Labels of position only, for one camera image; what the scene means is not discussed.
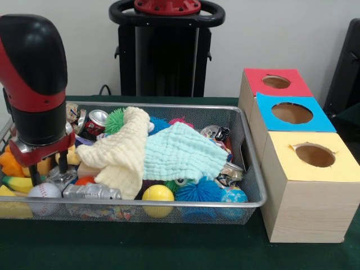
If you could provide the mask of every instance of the orange toy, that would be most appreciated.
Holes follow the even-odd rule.
[[[7,146],[5,147],[5,152],[7,152],[7,153],[11,153],[11,150],[10,150],[10,145],[7,145]]]
[[[84,176],[75,183],[76,186],[85,186],[87,183],[95,184],[94,176]]]
[[[15,157],[10,152],[10,148],[6,147],[5,152],[0,155],[0,164],[2,172],[7,176],[24,177],[23,169],[17,163]]]

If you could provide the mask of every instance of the blue box lid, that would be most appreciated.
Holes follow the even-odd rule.
[[[336,132],[313,97],[257,95],[259,110],[269,131]]]

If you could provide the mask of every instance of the yellow ball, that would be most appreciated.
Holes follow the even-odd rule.
[[[162,184],[149,187],[142,195],[143,201],[174,201],[172,191]],[[146,214],[152,218],[165,218],[173,210],[172,206],[143,206]]]

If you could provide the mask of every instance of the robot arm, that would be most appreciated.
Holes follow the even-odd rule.
[[[75,136],[66,125],[68,72],[53,23],[35,15],[0,17],[0,82],[17,129],[10,148],[19,164],[30,167],[33,185],[39,183],[36,164],[49,155],[60,152],[66,170]]]

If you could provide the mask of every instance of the basket rim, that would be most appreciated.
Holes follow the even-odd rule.
[[[159,108],[185,108],[185,109],[216,109],[231,110],[239,114],[241,124],[245,133],[245,140],[248,145],[251,166],[254,167],[255,178],[259,188],[260,200],[257,202],[195,202],[195,201],[142,201],[142,200],[103,200],[103,199],[66,199],[66,198],[37,198],[37,197],[11,197],[0,196],[0,202],[24,202],[24,203],[57,203],[57,204],[92,204],[92,205],[131,205],[131,206],[175,206],[175,207],[211,207],[211,208],[258,208],[265,204],[267,199],[264,179],[260,170],[253,140],[251,137],[248,121],[243,110],[234,106],[222,105],[177,105],[177,104],[158,104],[158,103],[125,103],[125,102],[93,102],[93,101],[76,101],[78,105],[92,106],[119,106],[119,107],[159,107]],[[5,124],[0,131],[0,140],[2,140],[13,121]]]

